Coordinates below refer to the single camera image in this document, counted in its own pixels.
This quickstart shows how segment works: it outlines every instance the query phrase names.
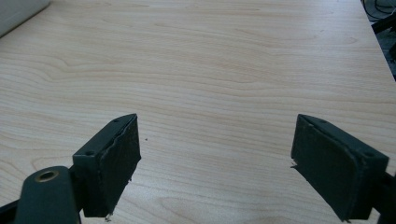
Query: screw hole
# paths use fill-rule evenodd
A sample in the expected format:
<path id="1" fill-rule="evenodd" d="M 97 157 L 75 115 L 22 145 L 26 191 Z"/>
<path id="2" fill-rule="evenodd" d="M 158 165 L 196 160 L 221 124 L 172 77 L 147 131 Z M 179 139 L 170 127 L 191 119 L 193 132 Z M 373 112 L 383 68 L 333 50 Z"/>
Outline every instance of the screw hole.
<path id="1" fill-rule="evenodd" d="M 47 171 L 35 177 L 36 182 L 47 182 L 55 178 L 59 174 L 58 171 Z"/>
<path id="2" fill-rule="evenodd" d="M 95 152 L 94 152 L 94 151 L 91 151 L 91 150 L 85 152 L 85 155 L 86 155 L 86 156 L 93 156 L 93 154 L 95 154 Z"/>

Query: light wood surface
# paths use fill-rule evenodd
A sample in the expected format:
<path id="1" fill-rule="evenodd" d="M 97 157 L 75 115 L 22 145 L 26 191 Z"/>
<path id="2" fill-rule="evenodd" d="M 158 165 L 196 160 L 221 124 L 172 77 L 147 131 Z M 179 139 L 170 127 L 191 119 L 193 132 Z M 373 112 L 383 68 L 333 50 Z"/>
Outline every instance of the light wood surface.
<path id="1" fill-rule="evenodd" d="M 0 39 L 0 204 L 130 113 L 143 159 L 112 223 L 340 223 L 290 169 L 299 113 L 396 171 L 396 85 L 358 0 L 52 1 Z"/>

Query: wooden table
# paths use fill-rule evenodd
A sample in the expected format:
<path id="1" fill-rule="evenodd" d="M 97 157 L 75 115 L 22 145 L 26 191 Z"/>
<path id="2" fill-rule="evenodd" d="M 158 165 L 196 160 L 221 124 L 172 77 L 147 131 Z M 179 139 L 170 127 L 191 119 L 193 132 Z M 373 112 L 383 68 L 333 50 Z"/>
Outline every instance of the wooden table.
<path id="1" fill-rule="evenodd" d="M 359 1 L 53 1 L 0 39 L 0 204 L 130 113 L 143 160 L 113 223 L 340 223 L 290 169 L 299 113 L 396 170 L 396 85 Z"/>

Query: black cable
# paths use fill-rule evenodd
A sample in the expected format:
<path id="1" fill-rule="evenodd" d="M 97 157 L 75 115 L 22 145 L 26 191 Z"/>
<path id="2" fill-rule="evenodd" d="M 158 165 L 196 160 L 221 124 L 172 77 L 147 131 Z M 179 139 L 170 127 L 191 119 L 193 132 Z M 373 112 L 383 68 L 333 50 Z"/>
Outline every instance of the black cable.
<path id="1" fill-rule="evenodd" d="M 390 6 L 382 6 L 382 5 L 379 5 L 379 4 L 377 4 L 377 6 L 378 6 L 378 7 L 384 7 L 384 8 L 394 8 L 394 5 L 392 5 L 392 4 L 390 3 L 390 1 L 388 1 L 388 3 L 390 4 Z"/>
<path id="2" fill-rule="evenodd" d="M 374 6 L 375 6 L 375 9 L 376 9 L 377 11 L 380 11 L 380 12 L 385 13 L 385 14 L 391 14 L 391 12 L 386 12 L 386 11 L 383 11 L 383 10 L 379 9 L 379 7 L 378 7 L 378 0 L 374 0 Z"/>
<path id="3" fill-rule="evenodd" d="M 375 17 L 375 16 L 373 16 L 372 14 L 370 14 L 370 13 L 367 11 L 367 7 L 366 7 L 366 2 L 365 2 L 365 0 L 361 0 L 361 3 L 363 4 L 364 11 L 366 12 L 366 14 L 367 14 L 369 17 L 376 19 L 375 21 L 381 20 L 381 18 Z"/>

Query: white object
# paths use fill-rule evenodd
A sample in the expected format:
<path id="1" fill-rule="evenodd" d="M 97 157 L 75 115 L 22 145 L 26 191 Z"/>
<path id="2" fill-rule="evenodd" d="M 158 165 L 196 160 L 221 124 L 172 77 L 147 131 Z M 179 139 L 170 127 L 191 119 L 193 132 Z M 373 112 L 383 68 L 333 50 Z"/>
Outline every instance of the white object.
<path id="1" fill-rule="evenodd" d="M 0 0 L 0 36 L 29 20 L 50 0 Z"/>

